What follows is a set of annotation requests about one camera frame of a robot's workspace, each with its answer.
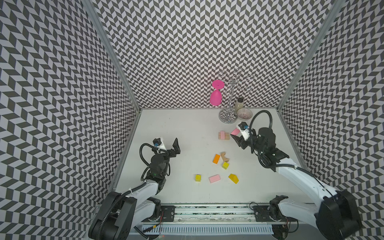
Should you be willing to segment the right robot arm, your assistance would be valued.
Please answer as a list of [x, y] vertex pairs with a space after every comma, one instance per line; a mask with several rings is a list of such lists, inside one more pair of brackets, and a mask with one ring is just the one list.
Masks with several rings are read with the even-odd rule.
[[267, 208], [272, 221], [296, 220], [315, 227], [327, 240], [344, 240], [362, 229], [356, 198], [347, 190], [339, 191], [318, 180], [312, 173], [299, 167], [285, 152], [276, 146], [273, 118], [269, 111], [268, 127], [255, 131], [252, 124], [241, 122], [238, 134], [231, 134], [243, 150], [251, 149], [260, 165], [288, 179], [313, 202], [298, 203], [280, 195], [270, 200]]

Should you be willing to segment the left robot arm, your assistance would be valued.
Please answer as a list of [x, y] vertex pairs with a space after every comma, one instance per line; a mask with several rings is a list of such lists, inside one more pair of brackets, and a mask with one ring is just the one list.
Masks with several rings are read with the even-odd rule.
[[107, 194], [88, 237], [92, 240], [125, 240], [143, 220], [162, 221], [161, 201], [155, 195], [164, 188], [166, 178], [171, 174], [170, 159], [180, 153], [177, 139], [169, 150], [162, 138], [154, 139], [152, 144], [143, 143], [139, 156], [146, 168], [141, 175], [141, 184], [123, 193]]

